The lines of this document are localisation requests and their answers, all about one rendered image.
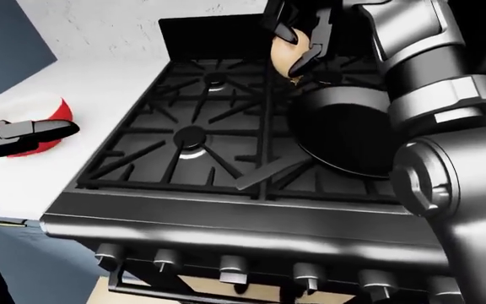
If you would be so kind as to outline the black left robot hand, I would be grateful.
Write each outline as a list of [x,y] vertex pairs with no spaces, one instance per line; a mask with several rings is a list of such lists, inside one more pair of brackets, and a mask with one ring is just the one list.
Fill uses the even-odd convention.
[[35,150],[40,143],[66,138],[78,131],[76,123],[65,120],[0,121],[0,157]]

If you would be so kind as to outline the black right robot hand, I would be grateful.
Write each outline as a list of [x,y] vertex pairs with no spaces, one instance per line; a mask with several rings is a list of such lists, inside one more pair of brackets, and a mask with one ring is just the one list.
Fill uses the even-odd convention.
[[309,50],[303,52],[289,68],[289,78],[298,78],[307,73],[328,54],[330,41],[335,36],[335,24],[342,13],[343,0],[267,0],[261,26],[274,37],[296,46],[302,39],[291,25],[302,17],[309,17],[313,25]]

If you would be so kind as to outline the tan onion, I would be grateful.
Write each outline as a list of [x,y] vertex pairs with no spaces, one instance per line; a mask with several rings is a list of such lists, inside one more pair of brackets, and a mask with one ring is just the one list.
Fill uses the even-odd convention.
[[301,58],[301,56],[309,50],[309,37],[302,32],[293,28],[297,35],[298,42],[292,45],[279,37],[274,37],[270,51],[270,58],[273,67],[284,78],[290,81],[293,85],[297,85],[302,76],[296,78],[289,77],[289,70]]

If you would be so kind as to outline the red bowl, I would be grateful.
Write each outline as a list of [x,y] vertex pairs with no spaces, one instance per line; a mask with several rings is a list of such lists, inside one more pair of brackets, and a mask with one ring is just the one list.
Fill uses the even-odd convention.
[[17,110],[11,110],[6,121],[73,121],[68,103],[58,95],[32,95],[22,101]]

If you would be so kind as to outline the black frying pan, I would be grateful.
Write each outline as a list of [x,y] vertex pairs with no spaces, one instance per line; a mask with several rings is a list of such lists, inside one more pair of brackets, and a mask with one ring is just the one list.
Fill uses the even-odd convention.
[[402,144],[392,130],[389,105],[385,91],[355,85],[334,85],[296,96],[286,122],[298,150],[237,178],[236,188],[247,189],[313,160],[350,176],[387,179]]

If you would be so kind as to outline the silver stove knob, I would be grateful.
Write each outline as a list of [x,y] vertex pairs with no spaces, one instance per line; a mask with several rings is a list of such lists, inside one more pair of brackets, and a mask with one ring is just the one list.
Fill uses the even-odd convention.
[[108,272],[113,272],[124,260],[124,247],[115,244],[101,244],[96,250],[95,257],[99,260],[98,265]]
[[154,265],[160,273],[178,270],[181,267],[181,255],[176,250],[160,249],[154,257]]
[[392,298],[398,291],[394,276],[381,270],[361,270],[359,285],[369,294],[373,303]]
[[429,278],[429,304],[465,304],[456,280],[445,276]]
[[305,287],[308,296],[319,289],[325,278],[324,268],[313,263],[296,263],[293,267],[294,280]]
[[247,261],[243,257],[224,255],[219,265],[219,280],[222,283],[246,285],[248,276]]

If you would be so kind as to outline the black cast iron grate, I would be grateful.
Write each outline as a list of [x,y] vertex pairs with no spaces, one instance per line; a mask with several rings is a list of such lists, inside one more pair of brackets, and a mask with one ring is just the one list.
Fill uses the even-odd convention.
[[[278,75],[267,76],[268,162],[298,150],[286,114],[293,98],[309,90],[334,85],[355,85],[385,91],[374,60],[367,56],[341,56],[318,65],[297,84]],[[315,199],[333,202],[396,204],[387,179],[350,176],[318,161],[306,161],[267,179],[269,198]]]
[[263,60],[171,62],[78,177],[80,189],[258,198]]

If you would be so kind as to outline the stainless steel gas stove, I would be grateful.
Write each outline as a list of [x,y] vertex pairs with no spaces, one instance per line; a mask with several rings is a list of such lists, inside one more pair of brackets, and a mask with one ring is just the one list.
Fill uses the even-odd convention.
[[[269,59],[270,37],[258,20],[255,14],[244,14],[159,21],[170,55],[160,75],[171,62],[187,60],[266,63],[265,101],[259,111],[262,159],[255,169],[269,164],[265,150],[268,141],[264,138],[269,122],[265,109],[267,76],[278,75]],[[373,60],[367,27],[355,23],[347,27],[336,55],[323,62],[359,55]],[[103,243],[124,247],[124,260],[109,272],[113,291],[192,303],[234,303],[232,296],[200,293],[183,281],[186,276],[219,280],[224,255],[247,261],[247,284],[228,283],[238,293],[245,292],[250,284],[273,285],[281,291],[282,304],[294,304],[297,296],[306,293],[305,287],[294,280],[296,263],[323,267],[325,278],[318,291],[354,296],[347,304],[429,304],[429,278],[450,277],[445,255],[429,227],[406,212],[397,200],[396,204],[378,204],[269,198],[267,179],[253,186],[260,188],[258,198],[80,189],[77,180],[86,166],[46,210],[40,223],[47,235],[75,240],[94,253]],[[181,255],[181,267],[160,273],[154,265],[160,249],[176,250]],[[373,303],[359,285],[361,270],[391,273],[398,291]]]

